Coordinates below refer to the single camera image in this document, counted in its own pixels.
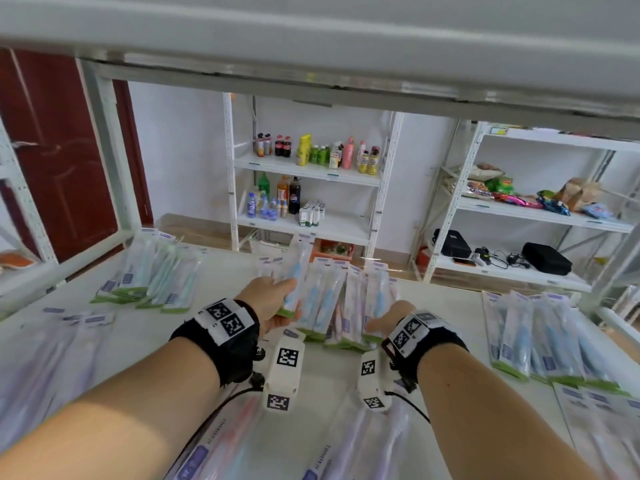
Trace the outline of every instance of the wrist strap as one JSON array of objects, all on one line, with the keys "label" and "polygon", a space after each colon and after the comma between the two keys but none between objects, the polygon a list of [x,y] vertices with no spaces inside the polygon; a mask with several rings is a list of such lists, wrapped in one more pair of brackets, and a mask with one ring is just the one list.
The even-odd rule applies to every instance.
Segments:
[{"label": "wrist strap", "polygon": [[205,306],[172,333],[184,337],[206,353],[218,370],[220,385],[242,382],[253,370],[260,323],[244,301],[221,299]]},{"label": "wrist strap", "polygon": [[398,322],[396,329],[382,342],[382,349],[402,377],[417,382],[418,364],[423,355],[441,344],[455,344],[469,352],[451,325],[432,313],[420,310]]}]

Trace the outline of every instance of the pink bottle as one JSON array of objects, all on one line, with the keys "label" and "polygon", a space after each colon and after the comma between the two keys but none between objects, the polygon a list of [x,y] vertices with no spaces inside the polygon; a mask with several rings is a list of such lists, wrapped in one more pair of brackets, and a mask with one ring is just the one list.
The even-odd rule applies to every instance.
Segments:
[{"label": "pink bottle", "polygon": [[349,136],[349,140],[342,150],[342,168],[345,170],[351,168],[351,161],[353,161],[353,136]]}]

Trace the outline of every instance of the shelf label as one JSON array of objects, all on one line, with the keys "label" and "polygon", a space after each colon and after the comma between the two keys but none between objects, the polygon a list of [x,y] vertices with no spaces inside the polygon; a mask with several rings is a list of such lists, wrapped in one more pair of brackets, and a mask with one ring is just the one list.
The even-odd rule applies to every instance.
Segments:
[{"label": "shelf label", "polygon": [[500,128],[498,126],[494,126],[489,130],[489,134],[494,134],[496,136],[506,136],[508,131],[508,128]]}]

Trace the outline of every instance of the orange juice bottle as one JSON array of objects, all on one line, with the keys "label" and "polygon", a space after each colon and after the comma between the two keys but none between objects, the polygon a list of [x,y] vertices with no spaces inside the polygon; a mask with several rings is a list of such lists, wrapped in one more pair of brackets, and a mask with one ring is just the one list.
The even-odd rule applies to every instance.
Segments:
[{"label": "orange juice bottle", "polygon": [[278,200],[289,201],[289,177],[286,175],[278,182]]}]

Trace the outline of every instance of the black bag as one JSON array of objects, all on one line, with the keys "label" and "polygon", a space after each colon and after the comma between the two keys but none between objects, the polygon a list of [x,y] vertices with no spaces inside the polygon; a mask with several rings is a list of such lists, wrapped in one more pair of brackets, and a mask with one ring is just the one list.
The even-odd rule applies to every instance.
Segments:
[{"label": "black bag", "polygon": [[522,248],[522,256],[542,273],[566,276],[571,273],[572,263],[551,246],[527,242]]},{"label": "black bag", "polygon": [[[438,238],[438,234],[440,234],[440,229],[436,229],[433,233],[434,243]],[[471,256],[471,248],[457,230],[450,230],[444,240],[441,253],[443,256],[449,256],[450,258],[466,259]]]}]

